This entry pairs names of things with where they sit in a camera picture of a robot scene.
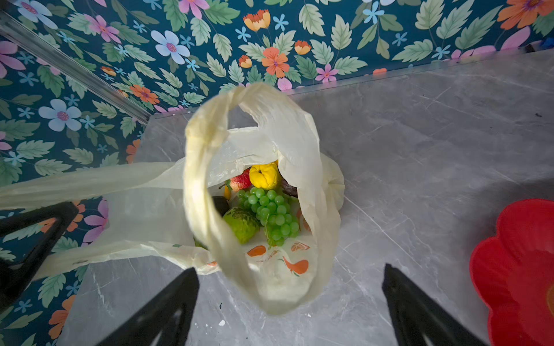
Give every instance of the small blue star flower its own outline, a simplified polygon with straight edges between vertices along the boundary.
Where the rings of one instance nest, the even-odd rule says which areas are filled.
[[[188,58],[187,58],[187,59],[185,59],[185,61],[188,62],[187,69],[192,69],[193,71],[196,71],[196,69],[200,68],[200,66],[198,66],[196,64],[196,60],[194,60],[194,59],[192,59],[192,61],[191,61],[191,60],[188,60]]]
[[[146,29],[144,28],[144,24],[141,24],[136,20],[133,20],[133,22],[135,23],[135,25],[133,25],[133,28],[137,29],[139,33],[142,34],[146,32]]]
[[[182,39],[181,44],[187,46],[187,48],[194,46],[194,43],[191,42],[192,38],[190,36],[187,36],[186,38],[183,35],[179,35],[179,36]]]
[[[34,86],[34,82],[38,82],[38,79],[33,78],[34,73],[29,72],[28,74],[25,74],[23,72],[17,72],[19,76],[22,78],[19,80],[20,83],[29,83],[30,86]]]
[[[285,20],[285,14],[281,14],[281,19],[274,16],[273,20],[277,23],[275,25],[275,30],[281,28],[282,31],[285,31],[285,25],[289,25],[289,22]]]
[[[377,17],[384,15],[384,11],[382,9],[377,10],[379,7],[379,1],[375,1],[373,5],[371,5],[371,10],[365,9],[363,10],[363,14],[367,16],[366,20],[364,20],[364,23],[369,22],[370,20],[373,20],[374,24],[377,24]]]
[[[68,102],[68,106],[75,106],[75,107],[78,107],[79,105],[77,104],[77,102],[81,101],[75,98],[75,95],[73,94],[69,95],[69,97],[64,96],[64,100]]]
[[[25,117],[27,119],[31,119],[31,115],[34,114],[34,112],[31,112],[31,108],[30,107],[26,107],[25,109],[23,108],[17,108],[18,111],[20,111],[21,113],[19,113],[19,116],[22,118],[22,117]]]
[[[251,38],[251,37],[252,37],[250,34],[247,34],[247,33],[246,33],[246,28],[245,28],[245,27],[243,27],[242,30],[235,29],[235,32],[236,32],[237,34],[239,34],[239,35],[237,36],[237,39],[239,39],[239,40],[244,40],[245,42],[248,42],[248,40],[246,40],[247,38]]]
[[[402,36],[400,36],[400,33],[396,33],[396,40],[392,42],[392,44],[395,44],[400,47],[402,42],[406,42],[408,39],[405,38],[408,33],[403,33]]]
[[[16,155],[16,153],[14,153],[13,151],[10,151],[8,154],[9,154],[11,157],[6,157],[6,158],[4,159],[4,161],[5,161],[5,162],[10,162],[10,161],[11,161],[11,162],[12,162],[12,166],[17,165],[18,162],[19,162],[19,163],[20,163],[20,162],[25,162],[25,160],[22,159],[23,156],[22,156],[21,154],[17,154],[17,155]]]

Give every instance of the red plastic bowl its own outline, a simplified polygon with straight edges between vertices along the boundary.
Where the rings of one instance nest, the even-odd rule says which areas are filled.
[[[493,346],[554,345],[554,202],[510,204],[469,263]]]

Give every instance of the gray marble floor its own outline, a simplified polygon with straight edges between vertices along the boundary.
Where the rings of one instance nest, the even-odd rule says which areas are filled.
[[[488,342],[469,257],[505,206],[554,199],[554,50],[292,98],[345,176],[333,277],[280,317],[221,273],[201,277],[187,345],[396,345],[381,292],[386,262]],[[233,126],[248,122],[235,112]],[[152,120],[137,159],[182,157],[186,123]],[[155,257],[91,265],[58,346],[94,345],[180,272]]]

